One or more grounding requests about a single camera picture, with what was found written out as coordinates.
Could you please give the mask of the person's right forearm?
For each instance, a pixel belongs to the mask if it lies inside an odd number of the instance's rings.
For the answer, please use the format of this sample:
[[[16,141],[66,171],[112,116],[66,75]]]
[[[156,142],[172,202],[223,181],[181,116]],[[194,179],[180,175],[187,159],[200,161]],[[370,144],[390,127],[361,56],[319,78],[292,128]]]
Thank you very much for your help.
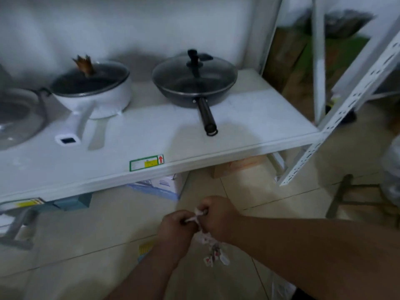
[[[236,215],[227,242],[316,300],[400,300],[400,231],[326,219]]]

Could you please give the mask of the person's left hand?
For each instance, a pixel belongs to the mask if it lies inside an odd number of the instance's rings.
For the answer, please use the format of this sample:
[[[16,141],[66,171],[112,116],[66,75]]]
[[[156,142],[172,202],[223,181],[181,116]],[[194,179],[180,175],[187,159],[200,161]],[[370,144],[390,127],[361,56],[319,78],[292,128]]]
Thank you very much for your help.
[[[191,245],[192,238],[198,231],[181,231],[174,228],[170,219],[170,214],[163,217],[158,228],[156,247],[160,248],[163,252],[166,252],[166,254],[174,260],[179,261],[186,255]]]

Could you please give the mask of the brown cardboard box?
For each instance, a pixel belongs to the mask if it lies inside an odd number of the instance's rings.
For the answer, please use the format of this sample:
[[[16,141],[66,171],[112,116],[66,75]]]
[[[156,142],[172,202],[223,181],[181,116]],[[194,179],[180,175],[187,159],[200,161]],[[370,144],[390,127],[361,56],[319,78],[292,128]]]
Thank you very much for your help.
[[[217,179],[228,176],[233,173],[258,166],[262,164],[266,159],[267,155],[261,155],[215,165],[211,170],[211,177],[213,179]]]

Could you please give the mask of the glass lid with golden knob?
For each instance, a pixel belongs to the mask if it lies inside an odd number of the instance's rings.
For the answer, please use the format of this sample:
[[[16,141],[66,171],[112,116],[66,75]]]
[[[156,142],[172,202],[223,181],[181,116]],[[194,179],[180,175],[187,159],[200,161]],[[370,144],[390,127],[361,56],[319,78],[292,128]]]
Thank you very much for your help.
[[[57,76],[50,84],[52,94],[62,97],[86,97],[101,94],[124,83],[129,69],[116,61],[92,61],[91,57],[73,58],[76,67]]]

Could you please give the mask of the person's left forearm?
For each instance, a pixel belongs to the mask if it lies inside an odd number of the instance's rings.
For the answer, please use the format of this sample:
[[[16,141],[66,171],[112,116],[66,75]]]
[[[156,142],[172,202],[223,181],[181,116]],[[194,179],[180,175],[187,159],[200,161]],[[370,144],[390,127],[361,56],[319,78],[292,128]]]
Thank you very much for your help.
[[[190,243],[156,243],[104,300],[163,300],[172,273],[187,254]]]

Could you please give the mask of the clear glass pot lid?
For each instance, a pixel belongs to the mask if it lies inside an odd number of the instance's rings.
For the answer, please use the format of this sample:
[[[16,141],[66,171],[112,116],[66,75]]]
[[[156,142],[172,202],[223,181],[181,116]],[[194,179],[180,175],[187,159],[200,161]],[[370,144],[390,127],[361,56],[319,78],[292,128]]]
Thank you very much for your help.
[[[50,95],[46,88],[0,91],[0,151],[28,141],[47,126],[44,98]]]

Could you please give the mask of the person's right hand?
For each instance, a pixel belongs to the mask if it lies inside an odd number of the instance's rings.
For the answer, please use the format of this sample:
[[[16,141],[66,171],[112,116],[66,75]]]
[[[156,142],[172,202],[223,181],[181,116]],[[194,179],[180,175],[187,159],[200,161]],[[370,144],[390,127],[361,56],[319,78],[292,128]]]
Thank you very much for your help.
[[[207,211],[199,216],[198,221],[205,232],[216,240],[231,245],[235,244],[238,227],[244,216],[235,208],[229,198],[208,196],[198,206],[200,211]]]

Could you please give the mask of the white metal shelf rack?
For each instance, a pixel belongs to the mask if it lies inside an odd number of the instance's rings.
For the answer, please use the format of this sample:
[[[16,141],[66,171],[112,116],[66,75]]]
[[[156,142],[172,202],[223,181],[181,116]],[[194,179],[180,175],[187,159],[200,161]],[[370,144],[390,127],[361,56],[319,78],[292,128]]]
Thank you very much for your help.
[[[0,203],[53,201],[130,182],[273,153],[290,183],[351,108],[400,58],[397,19],[360,53],[364,63],[324,117],[324,0],[312,0],[315,123],[261,77],[285,0],[0,0],[0,82],[42,86],[77,54],[129,66],[132,101],[122,115],[91,120],[82,142],[54,136],[68,111],[47,101],[50,123],[37,136],[0,151]],[[169,102],[150,79],[161,59],[195,48],[244,70],[211,107],[219,133],[206,135],[199,111]],[[130,172],[129,162],[164,155],[164,164]]]

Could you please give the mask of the glass lid with black knob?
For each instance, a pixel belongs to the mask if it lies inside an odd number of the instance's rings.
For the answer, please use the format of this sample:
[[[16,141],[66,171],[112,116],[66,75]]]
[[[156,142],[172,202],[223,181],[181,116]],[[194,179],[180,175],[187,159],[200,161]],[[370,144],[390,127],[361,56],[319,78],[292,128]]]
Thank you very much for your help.
[[[236,66],[197,50],[164,60],[152,71],[153,83],[179,95],[211,95],[230,89],[237,81]]]

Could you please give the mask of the white and blue product box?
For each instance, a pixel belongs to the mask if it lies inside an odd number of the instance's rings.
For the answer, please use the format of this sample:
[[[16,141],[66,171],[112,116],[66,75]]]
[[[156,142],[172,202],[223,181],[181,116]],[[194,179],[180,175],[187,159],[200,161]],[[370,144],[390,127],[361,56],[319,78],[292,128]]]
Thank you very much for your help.
[[[189,171],[171,176],[153,178],[127,184],[128,187],[141,193],[178,201],[186,184]]]

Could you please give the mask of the bunch of white paper tags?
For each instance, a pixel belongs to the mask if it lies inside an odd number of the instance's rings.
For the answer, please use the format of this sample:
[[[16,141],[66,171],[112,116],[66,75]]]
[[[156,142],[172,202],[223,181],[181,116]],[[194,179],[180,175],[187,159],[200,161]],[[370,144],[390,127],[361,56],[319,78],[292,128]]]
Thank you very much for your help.
[[[197,242],[206,245],[209,249],[209,254],[203,259],[205,265],[207,267],[213,267],[214,262],[220,261],[223,265],[229,266],[230,259],[220,247],[220,243],[215,238],[213,238],[209,232],[205,233],[204,231],[202,231],[197,220],[197,216],[199,215],[199,211],[197,208],[194,210],[194,214],[194,221],[198,224],[199,227],[199,231],[194,234],[194,239]]]

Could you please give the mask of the yellow and blue floor packet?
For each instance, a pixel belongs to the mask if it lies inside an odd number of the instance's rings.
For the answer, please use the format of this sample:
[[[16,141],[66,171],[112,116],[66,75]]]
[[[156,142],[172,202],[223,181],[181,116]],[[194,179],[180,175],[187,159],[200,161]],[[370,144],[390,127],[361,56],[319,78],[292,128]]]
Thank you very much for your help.
[[[155,241],[154,240],[150,240],[146,243],[143,243],[139,246],[138,248],[138,263],[141,262],[144,257],[152,250],[153,246],[154,246]]]

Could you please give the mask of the yellow shelf label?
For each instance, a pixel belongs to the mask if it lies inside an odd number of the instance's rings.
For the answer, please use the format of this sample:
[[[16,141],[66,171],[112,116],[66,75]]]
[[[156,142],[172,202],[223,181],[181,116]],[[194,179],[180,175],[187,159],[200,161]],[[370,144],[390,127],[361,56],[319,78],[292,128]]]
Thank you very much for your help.
[[[23,200],[12,201],[11,204],[14,208],[31,207],[44,204],[41,198],[28,198]]]

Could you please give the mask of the green bordered shelf label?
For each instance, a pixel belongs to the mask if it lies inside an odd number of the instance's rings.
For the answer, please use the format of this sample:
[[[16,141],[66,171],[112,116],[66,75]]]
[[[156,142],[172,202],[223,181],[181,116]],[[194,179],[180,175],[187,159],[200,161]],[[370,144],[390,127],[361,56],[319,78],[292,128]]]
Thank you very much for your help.
[[[139,171],[164,164],[164,155],[148,156],[129,162],[129,171]]]

